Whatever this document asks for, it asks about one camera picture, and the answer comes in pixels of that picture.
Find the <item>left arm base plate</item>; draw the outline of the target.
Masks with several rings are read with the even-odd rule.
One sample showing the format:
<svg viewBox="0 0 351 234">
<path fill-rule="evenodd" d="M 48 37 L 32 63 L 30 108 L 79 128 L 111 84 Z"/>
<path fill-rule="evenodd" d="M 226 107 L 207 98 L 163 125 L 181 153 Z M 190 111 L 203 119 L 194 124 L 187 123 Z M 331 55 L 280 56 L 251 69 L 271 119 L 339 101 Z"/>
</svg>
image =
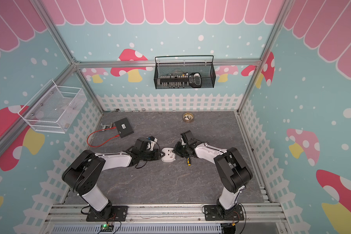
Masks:
<svg viewBox="0 0 351 234">
<path fill-rule="evenodd" d="M 87 213 L 87 222 L 112 222 L 112 221 L 125 221 L 128 214 L 128 206 L 112 206 L 107 205 L 102 211 L 98 212 L 90 207 Z"/>
</svg>

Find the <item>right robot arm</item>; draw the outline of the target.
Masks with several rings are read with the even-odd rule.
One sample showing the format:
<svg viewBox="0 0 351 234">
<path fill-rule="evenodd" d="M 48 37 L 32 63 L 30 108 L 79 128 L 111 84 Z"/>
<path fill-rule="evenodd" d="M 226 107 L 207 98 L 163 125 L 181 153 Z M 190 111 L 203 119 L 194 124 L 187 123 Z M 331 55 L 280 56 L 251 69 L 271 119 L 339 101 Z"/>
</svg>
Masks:
<svg viewBox="0 0 351 234">
<path fill-rule="evenodd" d="M 182 141 L 177 142 L 173 152 L 182 158 L 204 159 L 216 166 L 224 186 L 217 201 L 223 212 L 231 212 L 237 205 L 237 198 L 247 188 L 253 173 L 237 148 L 221 149 L 198 140 L 191 131 L 181 134 Z"/>
</svg>

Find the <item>white square alarm clock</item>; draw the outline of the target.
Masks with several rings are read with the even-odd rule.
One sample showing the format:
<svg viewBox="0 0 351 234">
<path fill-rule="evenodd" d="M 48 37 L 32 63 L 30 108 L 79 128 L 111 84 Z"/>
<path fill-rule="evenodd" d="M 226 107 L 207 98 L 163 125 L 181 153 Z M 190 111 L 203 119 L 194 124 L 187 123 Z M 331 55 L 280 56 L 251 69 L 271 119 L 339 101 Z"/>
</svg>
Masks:
<svg viewBox="0 0 351 234">
<path fill-rule="evenodd" d="M 161 160 L 163 162 L 174 162 L 175 161 L 175 153 L 174 149 L 171 147 L 165 147 L 162 149 L 163 156 L 161 157 Z"/>
</svg>

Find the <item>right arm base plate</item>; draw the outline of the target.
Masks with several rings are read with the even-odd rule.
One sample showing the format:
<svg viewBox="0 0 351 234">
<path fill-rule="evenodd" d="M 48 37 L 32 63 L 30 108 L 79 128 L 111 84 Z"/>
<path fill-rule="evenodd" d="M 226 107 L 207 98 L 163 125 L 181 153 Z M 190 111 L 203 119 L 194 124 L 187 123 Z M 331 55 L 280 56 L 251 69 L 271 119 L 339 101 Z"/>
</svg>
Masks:
<svg viewBox="0 0 351 234">
<path fill-rule="evenodd" d="M 244 212 L 240 205 L 235 205 L 229 210 L 225 210 L 220 205 L 204 205 L 202 207 L 206 221 L 242 221 L 244 220 Z"/>
</svg>

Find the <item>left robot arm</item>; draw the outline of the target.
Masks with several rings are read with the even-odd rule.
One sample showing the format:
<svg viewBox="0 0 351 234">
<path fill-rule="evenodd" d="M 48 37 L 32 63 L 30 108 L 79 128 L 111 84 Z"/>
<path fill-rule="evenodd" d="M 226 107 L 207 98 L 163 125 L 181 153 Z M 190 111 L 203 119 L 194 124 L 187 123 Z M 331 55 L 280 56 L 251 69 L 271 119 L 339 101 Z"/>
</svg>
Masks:
<svg viewBox="0 0 351 234">
<path fill-rule="evenodd" d="M 61 178 L 94 212 L 108 216 L 113 212 L 112 205 L 97 186 L 100 174 L 109 169 L 137 166 L 141 161 L 157 161 L 162 156 L 163 152 L 155 137 L 140 137 L 134 146 L 118 153 L 83 151 L 63 172 Z"/>
</svg>

